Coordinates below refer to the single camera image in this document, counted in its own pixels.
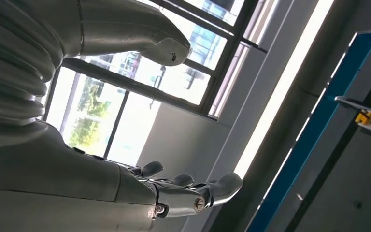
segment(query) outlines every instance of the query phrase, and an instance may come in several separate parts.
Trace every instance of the robotic hand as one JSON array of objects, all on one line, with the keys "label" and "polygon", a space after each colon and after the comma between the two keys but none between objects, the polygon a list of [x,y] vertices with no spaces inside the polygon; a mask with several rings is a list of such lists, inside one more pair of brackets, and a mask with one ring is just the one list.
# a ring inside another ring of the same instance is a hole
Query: robotic hand
[{"label": "robotic hand", "polygon": [[138,51],[181,64],[190,44],[158,10],[132,0],[0,0],[0,232],[149,231],[198,214],[242,186],[234,173],[194,184],[163,167],[126,166],[66,146],[35,101],[64,58]]}]

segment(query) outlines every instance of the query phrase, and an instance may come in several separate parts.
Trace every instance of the glass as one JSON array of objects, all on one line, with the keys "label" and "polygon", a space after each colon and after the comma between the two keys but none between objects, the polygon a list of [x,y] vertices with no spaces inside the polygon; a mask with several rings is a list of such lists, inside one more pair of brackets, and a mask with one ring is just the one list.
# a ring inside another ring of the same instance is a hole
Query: glass
[{"label": "glass", "polygon": [[258,3],[250,23],[244,33],[244,38],[259,44],[270,23],[279,0],[265,0]]},{"label": "glass", "polygon": [[240,44],[237,51],[232,59],[232,62],[229,66],[227,74],[224,78],[223,83],[221,84],[220,90],[217,93],[217,96],[214,100],[214,103],[210,109],[209,115],[214,118],[219,118],[221,111],[227,102],[228,96],[234,86],[235,80],[237,79],[238,74],[240,73],[242,64],[245,61],[245,58],[248,54],[249,48]]},{"label": "glass", "polygon": [[65,68],[60,71],[59,81],[63,78],[69,84],[58,83],[54,93],[61,107],[51,107],[47,121],[57,125],[70,147],[103,156],[125,91]]},{"label": "glass", "polygon": [[136,165],[156,119],[160,102],[129,93],[108,160]]},{"label": "glass", "polygon": [[166,67],[135,52],[118,53],[101,57],[86,57],[90,62],[112,72],[153,86],[193,104],[199,104],[210,76],[184,64]]},{"label": "glass", "polygon": [[234,25],[244,0],[184,0],[195,7]]},{"label": "glass", "polygon": [[227,43],[225,38],[150,1],[137,1],[158,8],[185,35],[185,37],[188,38],[192,49],[188,56],[190,60],[202,64],[212,70],[215,69],[221,53],[224,50],[225,44]]}]

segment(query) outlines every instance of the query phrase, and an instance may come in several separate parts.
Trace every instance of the window pane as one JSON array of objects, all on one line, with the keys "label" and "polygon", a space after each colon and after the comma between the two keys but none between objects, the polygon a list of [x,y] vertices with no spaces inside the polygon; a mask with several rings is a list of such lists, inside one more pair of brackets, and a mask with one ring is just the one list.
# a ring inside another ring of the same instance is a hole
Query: window pane
[{"label": "window pane", "polygon": [[245,30],[244,38],[260,44],[278,2],[279,0],[266,0],[258,3]]},{"label": "window pane", "polygon": [[65,85],[56,85],[52,105],[60,107],[50,108],[47,121],[67,145],[103,156],[125,91],[66,68],[58,81]]},{"label": "window pane", "polygon": [[209,14],[234,25],[244,0],[184,0]]},{"label": "window pane", "polygon": [[132,92],[129,94],[108,160],[136,165],[159,107],[158,101]]},{"label": "window pane", "polygon": [[102,64],[112,72],[153,86],[173,96],[199,104],[210,76],[184,64],[166,67],[134,52],[118,53],[109,62],[100,57],[86,57],[86,62]]}]

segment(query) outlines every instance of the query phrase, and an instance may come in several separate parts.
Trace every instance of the light fixture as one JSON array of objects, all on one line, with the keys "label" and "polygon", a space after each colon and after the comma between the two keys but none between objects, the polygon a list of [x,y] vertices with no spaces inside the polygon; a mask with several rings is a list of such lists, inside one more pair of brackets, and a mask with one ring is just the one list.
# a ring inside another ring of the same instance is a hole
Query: light fixture
[{"label": "light fixture", "polygon": [[284,101],[284,98],[334,1],[335,0],[320,0],[316,5],[284,72],[282,73],[281,78],[279,79],[248,144],[245,147],[243,155],[234,170],[234,172],[241,178],[245,176],[252,160],[258,152],[259,146],[264,140],[278,109]]}]

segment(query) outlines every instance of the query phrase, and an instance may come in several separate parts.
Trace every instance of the fluorescent light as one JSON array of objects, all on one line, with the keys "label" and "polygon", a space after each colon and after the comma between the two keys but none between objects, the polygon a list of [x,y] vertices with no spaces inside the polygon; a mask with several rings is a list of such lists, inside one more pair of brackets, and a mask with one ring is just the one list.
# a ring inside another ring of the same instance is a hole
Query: fluorescent light
[{"label": "fluorescent light", "polygon": [[255,128],[247,147],[245,148],[243,155],[241,156],[240,161],[234,170],[234,172],[241,178],[245,176],[252,160],[254,159],[259,146],[261,145],[268,129],[270,128],[271,123],[274,120],[278,109],[289,90],[289,87],[294,81],[303,60],[305,59],[305,56],[308,53],[309,48],[311,47],[319,28],[325,20],[325,17],[334,1],[335,0],[320,0],[316,5],[314,12],[312,13],[294,49],[294,52],[292,53],[291,58],[285,67],[285,70],[282,73],[281,78],[279,79],[278,84],[272,93],[261,118],[259,119],[257,127]]},{"label": "fluorescent light", "polygon": [[336,71],[338,70],[339,66],[342,63],[343,58],[345,58],[345,55],[346,55],[346,52],[343,53],[341,59],[339,60],[338,64],[336,65],[335,70],[333,71],[332,75],[330,76],[331,78],[333,78],[333,76],[335,75]]},{"label": "fluorescent light", "polygon": [[309,117],[306,119],[306,122],[303,124],[301,131],[299,132],[297,138],[295,139],[295,142],[297,142],[298,139],[300,139],[300,135],[302,134],[303,129],[305,129],[305,127],[306,127],[306,125],[308,124],[308,122],[309,122]]},{"label": "fluorescent light", "polygon": [[357,33],[355,33],[355,34],[353,35],[353,37],[352,37],[352,39],[351,39],[351,42],[349,43],[349,47],[352,45],[353,40],[355,40],[356,36],[357,36]]},{"label": "fluorescent light", "polygon": [[324,88],[324,90],[322,91],[321,95],[319,96],[318,100],[316,101],[312,111],[311,111],[311,115],[314,113],[316,107],[318,106],[319,102],[321,101],[322,97],[324,96],[324,93],[326,91],[326,88]]},{"label": "fluorescent light", "polygon": [[279,169],[278,169],[278,171],[277,171],[277,173],[276,173],[274,179],[272,180],[270,186],[269,186],[268,189],[267,189],[267,192],[265,192],[265,195],[264,195],[264,197],[263,197],[262,199],[265,199],[265,198],[267,197],[267,195],[268,195],[268,193],[270,192],[272,186],[274,185],[274,182],[275,182],[276,178],[278,177],[279,173],[281,172],[282,168],[284,167],[285,162],[288,160],[289,155],[291,155],[291,152],[292,152],[292,148],[288,151],[288,154],[286,155],[284,161],[282,162],[281,166],[279,167]]}]

